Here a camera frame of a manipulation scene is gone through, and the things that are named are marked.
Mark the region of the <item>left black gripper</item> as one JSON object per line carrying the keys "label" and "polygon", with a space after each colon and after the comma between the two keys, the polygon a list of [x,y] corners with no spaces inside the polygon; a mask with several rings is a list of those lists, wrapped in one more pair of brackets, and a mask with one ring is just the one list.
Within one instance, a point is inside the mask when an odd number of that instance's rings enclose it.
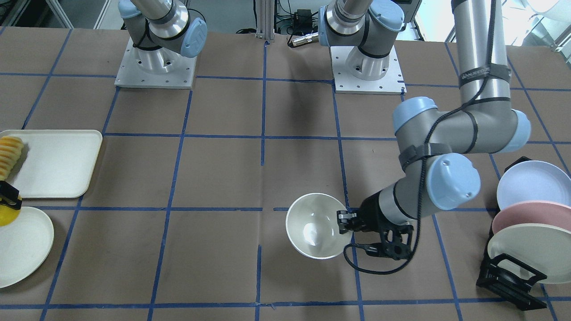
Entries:
{"label": "left black gripper", "polygon": [[357,213],[350,213],[347,210],[336,211],[339,234],[344,235],[350,231],[377,232],[380,242],[365,245],[364,250],[367,255],[393,260],[410,259],[414,227],[390,221],[379,205],[380,194],[377,192],[365,199]]}

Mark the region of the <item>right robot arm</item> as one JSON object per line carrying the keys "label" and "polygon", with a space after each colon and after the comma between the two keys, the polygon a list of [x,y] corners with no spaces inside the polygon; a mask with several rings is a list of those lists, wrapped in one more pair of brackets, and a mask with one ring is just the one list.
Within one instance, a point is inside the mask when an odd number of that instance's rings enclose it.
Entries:
{"label": "right robot arm", "polygon": [[[173,54],[171,65],[133,67],[132,73],[191,72],[204,47],[207,26],[178,0],[121,0],[120,16],[134,21],[136,52]],[[87,191],[103,136],[97,130],[6,130],[1,133],[1,209],[16,215],[23,199],[78,198]]]}

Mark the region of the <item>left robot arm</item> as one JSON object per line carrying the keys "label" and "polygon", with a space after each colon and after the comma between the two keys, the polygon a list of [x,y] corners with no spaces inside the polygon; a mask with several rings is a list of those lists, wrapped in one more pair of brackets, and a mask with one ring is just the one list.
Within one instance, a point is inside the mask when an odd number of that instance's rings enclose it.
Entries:
{"label": "left robot arm", "polygon": [[467,154],[514,152],[530,138],[527,116],[512,108],[501,2],[453,0],[461,105],[439,110],[434,100],[404,100],[392,114],[405,177],[365,199],[354,212],[339,211],[337,230],[377,232],[367,254],[408,259],[421,219],[472,200],[480,190]]}

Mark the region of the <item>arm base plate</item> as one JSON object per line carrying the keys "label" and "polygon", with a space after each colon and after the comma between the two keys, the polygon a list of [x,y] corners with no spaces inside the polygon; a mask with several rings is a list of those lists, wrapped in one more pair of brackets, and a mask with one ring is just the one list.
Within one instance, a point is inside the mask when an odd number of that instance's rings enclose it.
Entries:
{"label": "arm base plate", "polygon": [[330,47],[331,66],[337,93],[406,93],[406,86],[394,47],[383,58],[364,55],[356,46]]}
{"label": "arm base plate", "polygon": [[146,51],[129,39],[115,85],[131,89],[192,89],[196,58],[166,48]]}

